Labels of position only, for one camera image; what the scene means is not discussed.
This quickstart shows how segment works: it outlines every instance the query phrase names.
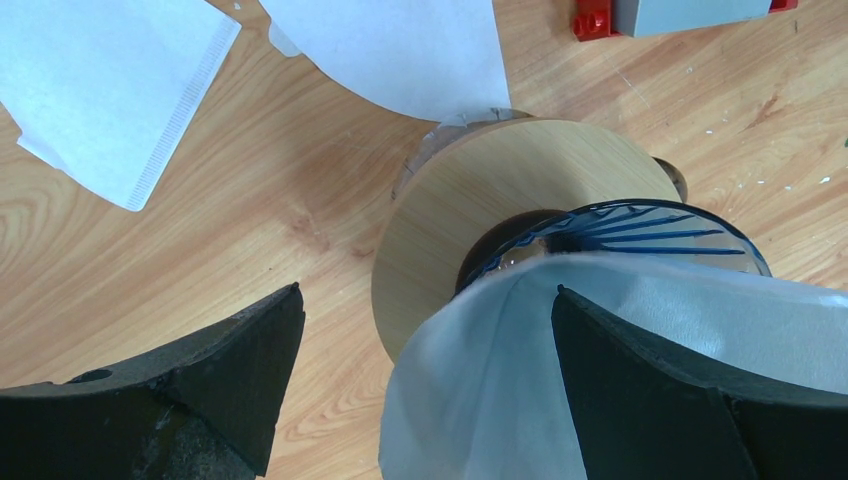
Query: round wooden stand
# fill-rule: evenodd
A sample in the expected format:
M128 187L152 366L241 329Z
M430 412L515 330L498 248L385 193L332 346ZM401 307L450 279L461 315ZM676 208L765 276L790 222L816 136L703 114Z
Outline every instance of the round wooden stand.
M539 118L468 134L433 155L396 194L371 280L377 331L393 360L451 300L471 247L504 220L605 200L680 200L663 169L631 141Z

